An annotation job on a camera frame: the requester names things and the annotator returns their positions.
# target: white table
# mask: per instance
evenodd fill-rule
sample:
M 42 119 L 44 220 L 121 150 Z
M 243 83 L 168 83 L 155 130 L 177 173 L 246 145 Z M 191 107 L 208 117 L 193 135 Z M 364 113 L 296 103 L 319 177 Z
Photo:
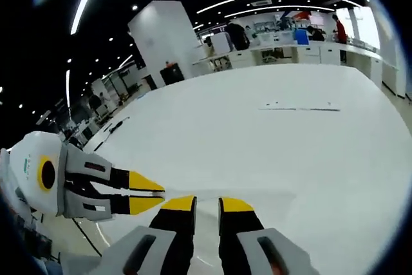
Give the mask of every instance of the white table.
M 278 98 L 308 97 L 341 111 L 259 109 Z M 151 91 L 114 121 L 128 115 L 97 153 L 156 180 L 171 196 L 198 193 L 189 274 L 221 274 L 217 198 L 207 199 L 219 194 L 252 204 L 265 227 L 306 250 L 325 275 L 367 273 L 408 204 L 412 137 L 395 107 L 355 68 L 224 71 Z M 100 131 L 85 148 L 105 137 Z M 117 216 L 100 227 L 116 241 L 156 212 Z

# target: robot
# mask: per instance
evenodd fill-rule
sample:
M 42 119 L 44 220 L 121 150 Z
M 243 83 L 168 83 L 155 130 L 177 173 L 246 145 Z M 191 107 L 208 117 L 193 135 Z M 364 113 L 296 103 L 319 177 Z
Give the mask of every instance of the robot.
M 101 257 L 63 254 L 64 275 L 186 275 L 196 226 L 195 196 L 166 201 L 165 189 L 134 171 L 113 167 L 95 153 L 65 145 L 53 133 L 34 131 L 12 150 L 1 150 L 0 175 L 13 175 L 15 195 L 41 213 L 66 218 L 110 220 L 114 214 L 138 215 L 165 202 L 149 227 L 139 226 L 106 249 Z M 100 194 L 97 182 L 138 195 Z M 218 199 L 219 256 L 225 274 L 312 275 L 307 252 L 274 228 L 265 229 L 248 203 Z

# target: doorway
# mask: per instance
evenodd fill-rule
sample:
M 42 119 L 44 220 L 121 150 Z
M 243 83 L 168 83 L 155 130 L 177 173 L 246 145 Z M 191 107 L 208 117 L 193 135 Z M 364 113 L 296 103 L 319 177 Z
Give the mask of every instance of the doorway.
M 148 83 L 151 90 L 157 90 L 156 83 L 154 82 L 151 75 L 148 75 L 148 76 L 144 77 L 143 79 L 146 80 L 146 82 Z

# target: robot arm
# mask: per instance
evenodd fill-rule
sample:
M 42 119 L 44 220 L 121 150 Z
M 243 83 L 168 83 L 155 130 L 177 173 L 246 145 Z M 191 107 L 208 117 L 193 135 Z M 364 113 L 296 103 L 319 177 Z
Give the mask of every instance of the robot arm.
M 65 145 L 53 133 L 29 133 L 2 156 L 3 169 L 17 180 L 15 193 L 44 214 L 99 221 L 113 214 L 139 214 L 164 201 L 162 186 L 137 172 L 116 169 L 97 154 Z M 142 193 L 100 194 L 91 182 Z

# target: ceiling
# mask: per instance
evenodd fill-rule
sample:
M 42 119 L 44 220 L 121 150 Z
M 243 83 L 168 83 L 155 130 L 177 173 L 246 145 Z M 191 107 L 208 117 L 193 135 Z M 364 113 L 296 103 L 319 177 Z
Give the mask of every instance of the ceiling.
M 0 70 L 0 87 L 3 87 L 0 125 L 6 128 L 6 133 L 2 134 L 1 147 L 12 146 L 31 130 L 48 130 L 35 123 L 58 101 L 63 98 L 66 101 L 67 70 L 70 70 L 70 97 L 75 102 L 85 83 L 108 73 L 109 67 L 117 68 L 131 54 L 141 61 L 127 34 L 127 23 L 152 0 L 89 0 L 75 35 L 70 35 L 70 29 L 80 0 L 47 0 L 35 8 L 32 0 L 5 1 L 7 27 L 3 33 L 8 53 L 2 57 Z M 193 26 L 196 22 L 207 26 L 228 21 L 225 15 L 248 10 L 247 4 L 258 0 L 234 1 L 200 14 L 196 12 L 226 0 L 179 1 Z M 334 6 L 328 3 L 330 0 L 272 1 L 274 5 L 351 6 L 341 1 Z M 352 1 L 363 5 L 364 0 Z

